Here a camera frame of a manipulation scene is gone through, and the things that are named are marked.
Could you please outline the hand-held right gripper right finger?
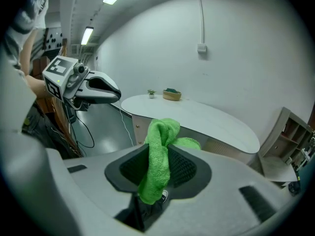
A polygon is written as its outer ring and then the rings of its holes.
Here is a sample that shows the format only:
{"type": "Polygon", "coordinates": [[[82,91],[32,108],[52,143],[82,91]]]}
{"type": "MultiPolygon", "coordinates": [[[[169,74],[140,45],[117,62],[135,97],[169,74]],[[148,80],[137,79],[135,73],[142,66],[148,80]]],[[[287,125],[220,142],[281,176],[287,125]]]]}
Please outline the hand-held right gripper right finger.
{"type": "Polygon", "coordinates": [[[202,159],[174,145],[168,146],[170,199],[189,199],[205,189],[212,178],[210,166],[202,159]]]}

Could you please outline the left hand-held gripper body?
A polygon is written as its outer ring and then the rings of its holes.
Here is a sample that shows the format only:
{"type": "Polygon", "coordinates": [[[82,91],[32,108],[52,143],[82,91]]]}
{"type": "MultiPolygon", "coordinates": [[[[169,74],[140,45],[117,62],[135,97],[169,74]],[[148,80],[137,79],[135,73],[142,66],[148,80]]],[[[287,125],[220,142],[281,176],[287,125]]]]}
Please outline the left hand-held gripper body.
{"type": "Polygon", "coordinates": [[[111,104],[120,100],[121,91],[105,73],[92,71],[78,59],[57,56],[42,72],[47,91],[67,105],[111,104]],[[112,84],[117,91],[95,90],[89,79],[100,77],[112,84]]]}

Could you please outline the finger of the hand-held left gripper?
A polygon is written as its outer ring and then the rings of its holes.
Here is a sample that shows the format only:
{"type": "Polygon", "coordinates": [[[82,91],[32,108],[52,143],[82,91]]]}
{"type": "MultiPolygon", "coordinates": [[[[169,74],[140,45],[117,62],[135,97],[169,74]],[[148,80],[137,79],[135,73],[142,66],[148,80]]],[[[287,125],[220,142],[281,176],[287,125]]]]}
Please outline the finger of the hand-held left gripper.
{"type": "Polygon", "coordinates": [[[108,84],[113,86],[112,84],[110,84],[108,81],[104,80],[103,78],[100,77],[93,77],[91,79],[89,79],[89,83],[91,84],[108,84]]]}
{"type": "Polygon", "coordinates": [[[103,91],[117,91],[116,88],[114,88],[111,85],[108,84],[91,84],[89,83],[89,87],[92,89],[97,89],[97,90],[103,90],[103,91]]]}

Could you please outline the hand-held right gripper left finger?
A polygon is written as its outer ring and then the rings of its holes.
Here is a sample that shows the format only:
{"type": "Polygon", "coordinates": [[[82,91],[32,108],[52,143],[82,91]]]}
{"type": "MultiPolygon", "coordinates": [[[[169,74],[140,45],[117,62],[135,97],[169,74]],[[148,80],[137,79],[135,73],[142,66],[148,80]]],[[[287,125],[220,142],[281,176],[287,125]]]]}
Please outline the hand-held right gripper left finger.
{"type": "Polygon", "coordinates": [[[108,164],[104,174],[120,192],[136,193],[149,166],[149,146],[143,145],[108,164]]]}

